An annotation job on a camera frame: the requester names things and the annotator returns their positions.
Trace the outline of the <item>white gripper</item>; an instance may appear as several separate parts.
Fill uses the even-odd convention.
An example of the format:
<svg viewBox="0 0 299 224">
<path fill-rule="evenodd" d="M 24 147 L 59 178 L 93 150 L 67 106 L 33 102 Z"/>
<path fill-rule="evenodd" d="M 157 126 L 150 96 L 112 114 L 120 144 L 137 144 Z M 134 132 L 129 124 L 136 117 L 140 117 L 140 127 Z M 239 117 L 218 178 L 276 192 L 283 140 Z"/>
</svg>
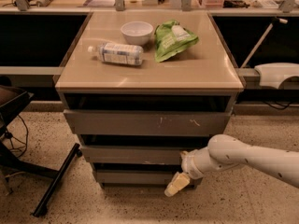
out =
<svg viewBox="0 0 299 224">
<path fill-rule="evenodd" d="M 215 168 L 206 147 L 193 151 L 181 151 L 181 168 L 184 173 L 176 172 L 171 182 L 167 185 L 164 194 L 172 197 L 190 184 L 191 179 L 200 179 L 207 172 Z"/>
</svg>

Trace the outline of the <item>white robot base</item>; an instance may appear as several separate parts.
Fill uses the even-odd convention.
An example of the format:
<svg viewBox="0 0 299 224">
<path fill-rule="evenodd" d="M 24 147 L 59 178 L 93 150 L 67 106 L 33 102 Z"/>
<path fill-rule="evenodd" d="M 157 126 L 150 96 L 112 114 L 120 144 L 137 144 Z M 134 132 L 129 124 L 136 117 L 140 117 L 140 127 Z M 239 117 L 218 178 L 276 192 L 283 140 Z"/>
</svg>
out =
<svg viewBox="0 0 299 224">
<path fill-rule="evenodd" d="M 299 77 L 298 63 L 265 63 L 256 65 L 254 70 L 260 76 L 260 85 L 278 89 L 291 77 Z"/>
</svg>

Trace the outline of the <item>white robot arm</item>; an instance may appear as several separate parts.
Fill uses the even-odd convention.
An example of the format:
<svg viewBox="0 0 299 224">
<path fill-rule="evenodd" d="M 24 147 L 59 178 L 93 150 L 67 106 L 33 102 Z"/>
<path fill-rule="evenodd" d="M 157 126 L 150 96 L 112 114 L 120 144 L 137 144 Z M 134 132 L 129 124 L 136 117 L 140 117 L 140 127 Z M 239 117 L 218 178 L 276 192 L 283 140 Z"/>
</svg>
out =
<svg viewBox="0 0 299 224">
<path fill-rule="evenodd" d="M 226 134 L 209 139 L 207 146 L 193 151 L 182 151 L 182 172 L 176 172 L 164 194 L 172 197 L 187 187 L 191 180 L 206 173 L 219 172 L 247 165 L 273 176 L 296 188 L 299 187 L 299 153 L 294 151 L 251 146 Z"/>
</svg>

